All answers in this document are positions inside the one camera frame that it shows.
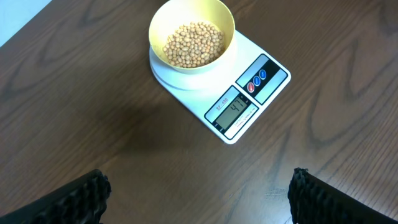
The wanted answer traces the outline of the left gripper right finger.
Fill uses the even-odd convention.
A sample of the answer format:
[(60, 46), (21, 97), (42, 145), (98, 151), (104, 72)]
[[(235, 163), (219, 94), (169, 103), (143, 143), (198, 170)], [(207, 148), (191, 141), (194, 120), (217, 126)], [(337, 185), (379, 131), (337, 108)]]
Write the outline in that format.
[(293, 223), (397, 224), (299, 167), (294, 169), (287, 198)]

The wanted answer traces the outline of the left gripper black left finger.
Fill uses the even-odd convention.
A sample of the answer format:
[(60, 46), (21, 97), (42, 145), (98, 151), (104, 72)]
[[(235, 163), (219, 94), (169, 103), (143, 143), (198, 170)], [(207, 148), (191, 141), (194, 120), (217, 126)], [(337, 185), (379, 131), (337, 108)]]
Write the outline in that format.
[(95, 169), (1, 217), (1, 224), (100, 224), (111, 194), (108, 177)]

